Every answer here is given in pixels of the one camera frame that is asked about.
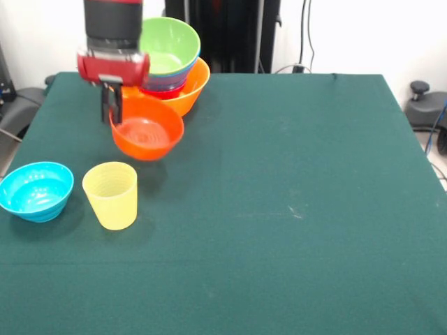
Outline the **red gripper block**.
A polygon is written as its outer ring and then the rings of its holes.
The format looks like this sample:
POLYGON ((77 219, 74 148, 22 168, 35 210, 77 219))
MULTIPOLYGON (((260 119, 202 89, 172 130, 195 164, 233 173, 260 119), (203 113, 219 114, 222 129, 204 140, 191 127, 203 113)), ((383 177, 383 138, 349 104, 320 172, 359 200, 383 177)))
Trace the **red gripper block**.
POLYGON ((80 77, 101 84, 101 121, 109 124, 110 98, 113 92, 112 123, 122 123, 122 85, 140 86, 147 79, 150 67, 148 54, 113 54, 81 51, 77 53, 80 77))

